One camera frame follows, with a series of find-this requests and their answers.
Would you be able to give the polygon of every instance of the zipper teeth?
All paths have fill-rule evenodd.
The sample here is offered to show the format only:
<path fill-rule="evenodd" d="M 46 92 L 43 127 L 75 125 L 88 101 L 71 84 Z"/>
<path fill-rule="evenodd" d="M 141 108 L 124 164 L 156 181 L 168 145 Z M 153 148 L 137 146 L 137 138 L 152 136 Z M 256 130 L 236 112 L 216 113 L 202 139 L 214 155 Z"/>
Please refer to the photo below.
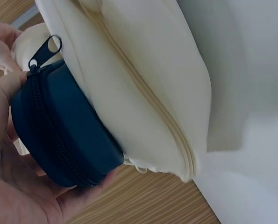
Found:
<path fill-rule="evenodd" d="M 158 97 L 154 94 L 152 89 L 147 85 L 147 83 L 141 77 L 139 72 L 135 69 L 133 64 L 130 62 L 130 60 L 124 54 L 122 49 L 119 47 L 119 45 L 112 38 L 111 34 L 109 33 L 103 21 L 102 15 L 98 13 L 90 12 L 90 10 L 88 10 L 82 4 L 81 6 L 84 9 L 85 13 L 87 14 L 88 18 L 91 20 L 91 22 L 93 22 L 99 28 L 99 30 L 106 37 L 106 40 L 114 48 L 114 52 L 122 60 L 123 64 L 125 65 L 125 68 L 130 72 L 131 79 L 133 80 L 138 90 L 146 98 L 149 104 L 155 109 L 155 111 L 162 118 L 163 122 L 169 128 L 178 148 L 181 150 L 185 158 L 185 166 L 189 169 L 189 178 L 192 179 L 193 176 L 195 176 L 199 171 L 199 166 L 196 164 L 193 150 L 189 142 L 187 141 L 183 131 L 181 130 L 181 127 L 178 125 L 178 123 L 172 117 L 172 115 L 168 112 L 165 106 L 161 103 Z"/>
<path fill-rule="evenodd" d="M 34 120 L 36 121 L 36 126 L 42 134 L 42 139 L 44 139 L 47 145 L 50 146 L 50 148 L 46 149 L 46 152 L 59 159 L 61 165 L 65 168 L 66 173 L 78 186 L 92 187 L 97 185 L 98 183 L 92 182 L 79 168 L 53 126 L 41 96 L 39 77 L 35 75 L 31 77 L 27 83 L 31 99 L 31 111 L 35 117 Z"/>

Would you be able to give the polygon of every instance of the finger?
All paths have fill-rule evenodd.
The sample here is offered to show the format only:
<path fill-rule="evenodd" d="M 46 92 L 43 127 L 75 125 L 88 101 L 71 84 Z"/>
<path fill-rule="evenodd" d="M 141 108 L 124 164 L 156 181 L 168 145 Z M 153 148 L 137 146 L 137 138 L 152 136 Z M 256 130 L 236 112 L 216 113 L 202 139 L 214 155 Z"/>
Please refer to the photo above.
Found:
<path fill-rule="evenodd" d="M 17 37 L 19 37 L 22 33 L 23 33 L 23 32 L 22 32 L 21 30 L 17 30 L 17 31 L 15 32 L 15 39 L 16 39 Z"/>
<path fill-rule="evenodd" d="M 23 160 L 26 162 L 26 164 L 27 164 L 32 170 L 34 170 L 34 172 L 35 172 L 38 176 L 46 175 L 46 173 L 44 172 L 44 170 L 38 165 L 38 163 L 37 163 L 37 162 L 35 161 L 35 159 L 31 156 L 31 154 L 23 155 L 22 158 L 23 158 Z"/>
<path fill-rule="evenodd" d="M 81 210 L 83 210 L 86 206 L 90 205 L 103 191 L 103 189 L 113 181 L 115 173 L 115 171 L 111 172 L 98 186 L 93 188 L 76 187 L 57 197 L 64 221 L 68 221 L 73 216 L 81 212 Z"/>
<path fill-rule="evenodd" d="M 19 65 L 15 62 L 15 60 L 10 56 L 4 62 L 4 67 L 7 71 L 14 72 L 14 71 L 21 71 Z"/>
<path fill-rule="evenodd" d="M 13 96 L 21 89 L 26 80 L 25 72 L 14 72 L 7 76 L 0 77 L 0 89 L 7 97 L 9 103 Z"/>
<path fill-rule="evenodd" d="M 45 183 L 45 185 L 48 186 L 48 188 L 53 192 L 55 197 L 59 197 L 60 195 L 66 193 L 69 190 L 74 189 L 76 186 L 65 188 L 62 187 L 55 182 L 53 182 L 52 179 L 50 179 L 47 175 L 41 176 L 40 179 Z"/>
<path fill-rule="evenodd" d="M 12 142 L 15 142 L 18 139 L 18 134 L 16 133 L 16 130 L 13 125 L 12 116 L 11 116 L 11 109 L 10 109 L 10 115 L 8 119 L 8 125 L 7 125 L 7 134 L 9 138 L 12 140 Z"/>

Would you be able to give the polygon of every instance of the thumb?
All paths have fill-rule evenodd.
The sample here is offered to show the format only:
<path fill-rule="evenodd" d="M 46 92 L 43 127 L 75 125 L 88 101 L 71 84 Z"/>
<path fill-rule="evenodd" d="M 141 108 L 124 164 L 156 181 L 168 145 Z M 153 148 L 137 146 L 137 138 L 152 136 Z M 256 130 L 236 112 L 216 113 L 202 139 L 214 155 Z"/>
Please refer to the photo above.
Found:
<path fill-rule="evenodd" d="M 15 93 L 21 89 L 26 80 L 27 76 L 25 72 L 15 72 L 0 77 L 0 90 L 7 97 L 8 103 L 10 103 Z"/>

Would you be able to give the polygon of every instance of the wooden surface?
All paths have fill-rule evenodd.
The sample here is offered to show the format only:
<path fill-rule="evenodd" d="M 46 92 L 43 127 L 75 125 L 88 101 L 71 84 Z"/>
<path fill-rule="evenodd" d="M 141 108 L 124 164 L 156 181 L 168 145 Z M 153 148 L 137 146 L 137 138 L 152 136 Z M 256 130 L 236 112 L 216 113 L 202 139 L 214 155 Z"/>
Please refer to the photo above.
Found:
<path fill-rule="evenodd" d="M 7 15 L 3 5 L 11 4 L 14 12 Z M 24 0 L 4 0 L 1 17 L 12 20 L 29 7 Z M 37 15 L 21 29 L 42 22 Z M 170 174 L 144 175 L 134 167 L 121 166 L 115 182 L 87 209 L 69 224 L 219 224 L 215 214 L 194 182 L 182 183 Z"/>
<path fill-rule="evenodd" d="M 34 0 L 0 0 L 0 21 L 11 23 L 34 4 Z"/>

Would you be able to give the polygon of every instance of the white wall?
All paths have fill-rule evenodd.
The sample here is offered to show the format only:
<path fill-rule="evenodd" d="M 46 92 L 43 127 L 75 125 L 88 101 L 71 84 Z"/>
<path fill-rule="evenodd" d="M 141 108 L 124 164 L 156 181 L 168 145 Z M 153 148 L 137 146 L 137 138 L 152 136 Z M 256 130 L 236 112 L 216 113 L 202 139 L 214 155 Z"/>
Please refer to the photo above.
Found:
<path fill-rule="evenodd" d="M 179 3 L 213 89 L 195 181 L 223 223 L 278 224 L 278 0 Z"/>

